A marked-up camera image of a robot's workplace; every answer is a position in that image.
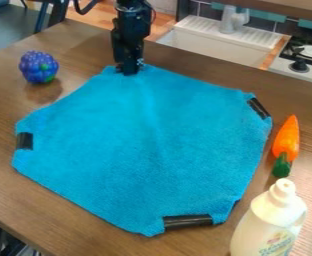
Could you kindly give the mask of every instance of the blue towel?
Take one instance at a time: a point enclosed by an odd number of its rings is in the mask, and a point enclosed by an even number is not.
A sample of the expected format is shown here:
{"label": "blue towel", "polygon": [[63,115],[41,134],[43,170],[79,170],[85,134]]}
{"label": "blue towel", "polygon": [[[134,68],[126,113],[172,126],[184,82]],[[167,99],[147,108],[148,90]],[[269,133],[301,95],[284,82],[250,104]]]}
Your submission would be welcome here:
{"label": "blue towel", "polygon": [[21,174],[124,230],[154,236],[163,217],[226,221],[247,188],[271,129],[250,93],[147,66],[136,76],[107,67],[16,133]]}

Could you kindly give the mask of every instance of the toy carrot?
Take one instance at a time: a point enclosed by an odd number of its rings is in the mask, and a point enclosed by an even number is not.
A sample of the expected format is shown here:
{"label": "toy carrot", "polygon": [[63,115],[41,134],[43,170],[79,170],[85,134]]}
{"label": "toy carrot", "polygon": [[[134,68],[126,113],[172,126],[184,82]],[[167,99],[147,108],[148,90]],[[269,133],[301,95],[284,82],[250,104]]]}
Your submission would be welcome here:
{"label": "toy carrot", "polygon": [[272,153],[277,158],[272,169],[274,176],[282,178],[289,175],[291,162],[299,152],[299,133],[297,118],[295,115],[291,115],[279,130],[272,146]]}

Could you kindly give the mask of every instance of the stove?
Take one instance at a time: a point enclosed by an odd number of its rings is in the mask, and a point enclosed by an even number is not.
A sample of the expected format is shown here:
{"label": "stove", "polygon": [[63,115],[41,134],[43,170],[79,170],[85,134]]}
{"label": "stove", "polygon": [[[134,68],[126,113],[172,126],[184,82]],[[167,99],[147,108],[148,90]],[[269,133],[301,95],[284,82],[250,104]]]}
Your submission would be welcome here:
{"label": "stove", "polygon": [[269,71],[312,82],[312,41],[292,37]]}

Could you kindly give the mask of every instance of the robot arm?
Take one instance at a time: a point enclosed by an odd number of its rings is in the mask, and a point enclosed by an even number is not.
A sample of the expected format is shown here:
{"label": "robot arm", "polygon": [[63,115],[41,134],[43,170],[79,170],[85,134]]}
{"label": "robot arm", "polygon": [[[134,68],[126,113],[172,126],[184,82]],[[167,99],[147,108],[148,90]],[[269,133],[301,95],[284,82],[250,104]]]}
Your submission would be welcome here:
{"label": "robot arm", "polygon": [[[74,7],[79,14],[84,15],[97,2],[92,0],[81,10],[78,0],[74,0]],[[143,40],[150,35],[152,13],[155,11],[146,0],[117,0],[116,10],[118,17],[113,20],[111,40],[117,71],[124,75],[137,74],[144,65]]]}

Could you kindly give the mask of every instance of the purple ball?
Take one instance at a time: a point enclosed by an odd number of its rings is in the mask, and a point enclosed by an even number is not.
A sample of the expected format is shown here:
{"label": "purple ball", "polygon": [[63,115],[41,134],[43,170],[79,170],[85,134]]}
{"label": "purple ball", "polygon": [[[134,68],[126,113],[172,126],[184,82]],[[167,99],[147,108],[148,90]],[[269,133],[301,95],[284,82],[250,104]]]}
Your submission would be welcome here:
{"label": "purple ball", "polygon": [[39,84],[55,78],[59,63],[48,53],[28,51],[21,57],[18,67],[28,82]]}

